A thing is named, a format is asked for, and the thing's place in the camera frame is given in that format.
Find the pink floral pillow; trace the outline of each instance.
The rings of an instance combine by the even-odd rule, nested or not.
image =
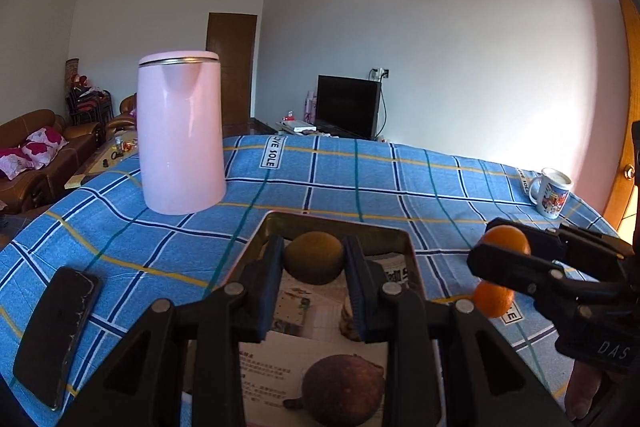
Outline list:
[[[10,180],[21,172],[35,168],[35,163],[17,147],[0,149],[0,171]]]
[[[68,143],[68,141],[62,137],[62,134],[50,126],[43,127],[42,129],[38,129],[36,132],[32,132],[27,137],[27,142],[44,143],[49,147],[53,147],[56,152]]]
[[[49,165],[58,154],[56,149],[40,142],[27,142],[21,149],[33,161],[36,169]]]

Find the kettle lid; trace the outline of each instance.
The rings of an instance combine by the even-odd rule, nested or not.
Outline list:
[[[138,65],[150,66],[152,64],[181,64],[185,62],[217,62],[219,60],[218,54],[213,52],[177,51],[147,55],[140,59]]]

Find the power outlet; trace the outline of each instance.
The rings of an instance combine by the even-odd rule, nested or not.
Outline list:
[[[385,70],[384,68],[374,68],[372,71],[373,80],[380,82],[383,78],[389,78],[389,70]]]

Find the cushion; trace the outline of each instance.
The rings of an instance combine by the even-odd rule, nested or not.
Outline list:
[[[89,98],[88,100],[79,100],[76,107],[80,111],[91,111],[98,107],[98,102],[92,98]]]
[[[0,171],[13,180],[21,172],[35,169],[36,166],[22,150],[17,147],[0,149]]]
[[[35,163],[36,169],[49,165],[58,154],[56,149],[41,142],[27,142],[21,149]]]
[[[62,137],[62,134],[48,125],[42,129],[38,129],[34,133],[31,133],[27,137],[27,142],[44,143],[49,147],[53,147],[56,152],[67,144],[67,141]]]

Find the tv stand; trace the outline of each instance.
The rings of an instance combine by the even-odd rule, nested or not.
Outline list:
[[[340,129],[339,127],[334,126],[322,126],[318,127],[317,131],[312,131],[308,133],[295,132],[291,128],[284,125],[282,122],[278,122],[275,125],[278,133],[286,133],[293,134],[295,136],[332,136],[334,138],[351,138],[356,140],[366,140],[367,138],[363,138],[362,136],[358,136],[356,134],[350,133],[349,131],[345,131],[344,129]]]

